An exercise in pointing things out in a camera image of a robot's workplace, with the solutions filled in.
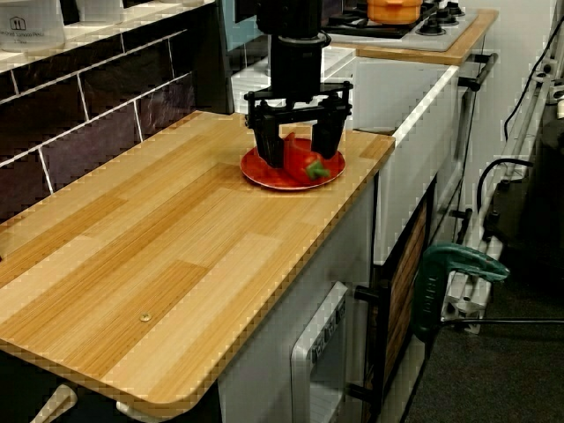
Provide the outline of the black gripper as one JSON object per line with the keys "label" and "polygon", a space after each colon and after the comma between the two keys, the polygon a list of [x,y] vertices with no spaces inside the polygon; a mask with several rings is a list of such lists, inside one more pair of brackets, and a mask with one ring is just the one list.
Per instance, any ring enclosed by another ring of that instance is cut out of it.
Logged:
{"label": "black gripper", "polygon": [[275,115],[258,112],[257,101],[278,100],[286,102],[291,111],[297,102],[309,103],[315,96],[323,95],[327,100],[336,97],[337,105],[319,107],[313,112],[315,124],[312,129],[311,150],[324,159],[331,159],[350,114],[349,92],[351,82],[323,83],[322,50],[329,46],[331,37],[318,34],[307,39],[293,39],[281,35],[271,37],[271,82],[267,89],[249,92],[247,126],[254,130],[259,156],[272,168],[284,166],[285,143],[279,135],[280,123]]}

